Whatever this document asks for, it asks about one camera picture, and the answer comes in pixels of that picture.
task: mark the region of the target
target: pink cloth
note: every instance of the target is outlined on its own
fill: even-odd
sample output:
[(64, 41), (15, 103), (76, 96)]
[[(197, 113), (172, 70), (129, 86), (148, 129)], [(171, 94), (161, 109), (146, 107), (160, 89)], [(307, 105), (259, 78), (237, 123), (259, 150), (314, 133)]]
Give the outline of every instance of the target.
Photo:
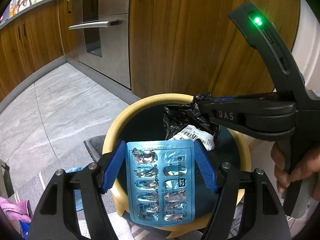
[(12, 204), (7, 199), (0, 197), (0, 208), (4, 211), (10, 220), (31, 223), (28, 211), (29, 200), (23, 200), (20, 203)]

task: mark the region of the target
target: blue blister pack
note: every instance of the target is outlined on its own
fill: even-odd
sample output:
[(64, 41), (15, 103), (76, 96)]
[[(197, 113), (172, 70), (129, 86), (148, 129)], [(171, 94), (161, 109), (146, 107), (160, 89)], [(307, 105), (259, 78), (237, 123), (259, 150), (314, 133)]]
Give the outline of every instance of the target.
[(194, 163), (192, 140), (127, 143), (132, 221), (165, 227), (194, 220)]

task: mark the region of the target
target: finger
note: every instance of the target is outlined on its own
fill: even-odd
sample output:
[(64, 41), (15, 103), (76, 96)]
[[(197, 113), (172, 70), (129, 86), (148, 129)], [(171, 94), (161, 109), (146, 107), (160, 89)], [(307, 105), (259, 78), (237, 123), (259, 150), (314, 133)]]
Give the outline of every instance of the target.
[(314, 200), (320, 200), (320, 173), (318, 173), (318, 179), (312, 197)]
[(312, 173), (320, 171), (320, 148), (312, 148), (302, 158), (290, 174), (290, 180), (296, 181), (310, 177)]
[(283, 186), (278, 180), (277, 180), (277, 189), (280, 194), (282, 194), (285, 190), (285, 186)]
[(275, 142), (273, 144), (270, 155), (273, 161), (275, 162), (275, 164), (278, 166), (278, 168), (283, 171), (285, 166), (285, 157), (279, 150), (278, 142)]
[(289, 179), (289, 174), (279, 169), (277, 165), (275, 165), (275, 177), (283, 186), (289, 187), (291, 182)]

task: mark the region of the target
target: tile floor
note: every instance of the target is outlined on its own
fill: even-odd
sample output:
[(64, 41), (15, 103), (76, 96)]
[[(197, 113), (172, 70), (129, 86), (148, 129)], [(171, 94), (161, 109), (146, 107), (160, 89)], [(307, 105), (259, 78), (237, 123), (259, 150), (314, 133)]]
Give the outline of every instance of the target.
[(14, 190), (82, 141), (106, 134), (128, 104), (65, 63), (0, 114), (0, 159)]

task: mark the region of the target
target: gray countertop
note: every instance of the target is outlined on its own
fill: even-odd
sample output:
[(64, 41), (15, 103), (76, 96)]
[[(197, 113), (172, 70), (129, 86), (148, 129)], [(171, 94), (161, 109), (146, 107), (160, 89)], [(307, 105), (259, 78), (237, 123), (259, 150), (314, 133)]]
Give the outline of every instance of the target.
[(36, 8), (36, 7), (40, 6), (40, 5), (43, 5), (43, 4), (48, 3), (48, 2), (51, 2), (51, 1), (54, 1), (54, 0), (41, 0), (40, 2), (37, 2), (37, 3), (33, 4), (33, 5), (30, 5), (29, 7), (23, 9), (22, 11), (18, 12), (17, 14), (15, 14), (14, 16), (12, 16), (11, 18), (7, 19), (4, 23), (2, 23), (2, 24), (0, 25), (0, 30), (1, 30), (3, 27), (5, 27), (6, 25), (8, 25), (10, 22), (12, 22), (14, 19), (20, 17), (22, 14), (24, 14), (24, 13), (32, 10), (33, 8)]

